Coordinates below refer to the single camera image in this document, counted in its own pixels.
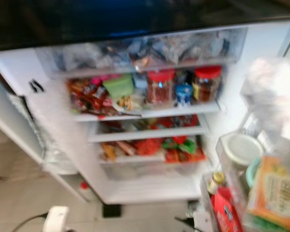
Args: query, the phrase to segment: glass jar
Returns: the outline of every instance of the glass jar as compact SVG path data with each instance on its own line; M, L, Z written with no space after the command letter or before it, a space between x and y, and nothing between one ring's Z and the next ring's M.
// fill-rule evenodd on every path
M215 172L207 183L207 191L210 194L215 195L218 191L218 188L223 186L225 181L226 177L223 172Z
M164 107L174 105L174 70L148 72L147 101Z
M213 101L220 84L221 66L196 68L192 81L193 96L199 102Z

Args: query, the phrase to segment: red lid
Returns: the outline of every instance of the red lid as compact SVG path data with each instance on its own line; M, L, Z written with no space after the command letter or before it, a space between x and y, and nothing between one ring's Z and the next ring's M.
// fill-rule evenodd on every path
M87 189L88 188L88 184L85 181L81 182L81 189Z
M100 85L101 82L102 82L102 80L99 79L99 78L92 78L91 79L91 83L94 84L94 85L96 85L96 86Z
M174 69L161 70L159 72L149 71L148 78L152 81L168 81L174 77Z
M217 78L221 74L221 66L206 66L206 67L200 67L196 68L194 70L194 73L198 78L201 79L213 79Z

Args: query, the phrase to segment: red bag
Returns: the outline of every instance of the red bag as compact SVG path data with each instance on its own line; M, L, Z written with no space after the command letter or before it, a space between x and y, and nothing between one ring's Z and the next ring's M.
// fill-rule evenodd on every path
M211 197L211 202L220 231L243 231L239 218L236 214L236 210L231 204L231 193L227 187L220 187L218 189L218 193Z

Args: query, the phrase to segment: electrical cord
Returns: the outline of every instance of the electrical cord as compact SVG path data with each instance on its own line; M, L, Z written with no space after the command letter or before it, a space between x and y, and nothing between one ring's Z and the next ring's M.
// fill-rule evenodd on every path
M40 215L36 215L36 216L33 216L33 217L29 217L28 219L26 219L22 223L20 223L18 226L16 226L11 232L18 231L23 225L25 225L27 222L29 222L29 221L31 221L33 219L36 219L36 218L44 218L44 219L46 219L47 215L48 215L48 212L45 213L45 214L40 214Z

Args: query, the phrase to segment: black refrigerator top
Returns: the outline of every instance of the black refrigerator top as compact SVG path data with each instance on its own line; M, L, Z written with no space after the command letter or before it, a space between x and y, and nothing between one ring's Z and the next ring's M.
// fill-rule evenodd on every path
M0 50L290 19L290 0L0 0Z

